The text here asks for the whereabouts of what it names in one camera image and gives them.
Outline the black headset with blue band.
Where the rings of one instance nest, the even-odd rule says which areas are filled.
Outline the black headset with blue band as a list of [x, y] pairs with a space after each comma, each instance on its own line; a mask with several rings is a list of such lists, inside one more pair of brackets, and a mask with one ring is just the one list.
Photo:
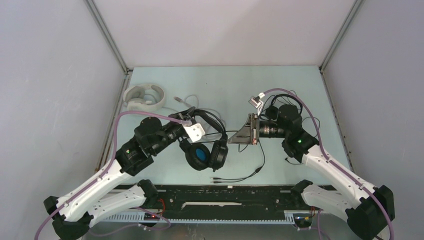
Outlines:
[[202, 171], [210, 168], [215, 172], [224, 166], [229, 151], [224, 122], [210, 111], [196, 107], [190, 107], [187, 114], [193, 120], [195, 117], [203, 119], [220, 134], [220, 138], [211, 142], [213, 144], [211, 150], [205, 146], [204, 142], [189, 142], [187, 138], [183, 137], [178, 140], [179, 147], [184, 152], [187, 163], [193, 169]]

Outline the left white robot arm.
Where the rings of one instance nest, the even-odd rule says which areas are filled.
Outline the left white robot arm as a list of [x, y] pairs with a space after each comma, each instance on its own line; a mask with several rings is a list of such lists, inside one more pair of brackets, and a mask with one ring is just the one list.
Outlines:
[[106, 166], [70, 193], [44, 200], [55, 233], [62, 240], [77, 240], [109, 216], [140, 206], [153, 208], [158, 192], [150, 180], [141, 180], [109, 197], [106, 194], [151, 165], [153, 157], [177, 139], [188, 137], [196, 142], [204, 135], [202, 125], [189, 115], [148, 113]]

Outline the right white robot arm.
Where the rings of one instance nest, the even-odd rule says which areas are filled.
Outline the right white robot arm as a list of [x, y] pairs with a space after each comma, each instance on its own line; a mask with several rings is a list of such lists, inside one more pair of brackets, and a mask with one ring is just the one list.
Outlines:
[[395, 218], [394, 194], [364, 180], [340, 164], [320, 144], [319, 139], [302, 126], [300, 110], [290, 104], [271, 106], [265, 120], [249, 114], [245, 125], [228, 140], [230, 144], [256, 145], [262, 138], [282, 139], [281, 146], [289, 158], [325, 177], [337, 192], [328, 191], [309, 180], [291, 189], [291, 204], [297, 209], [318, 207], [345, 221], [362, 240], [380, 240], [388, 230], [393, 239]]

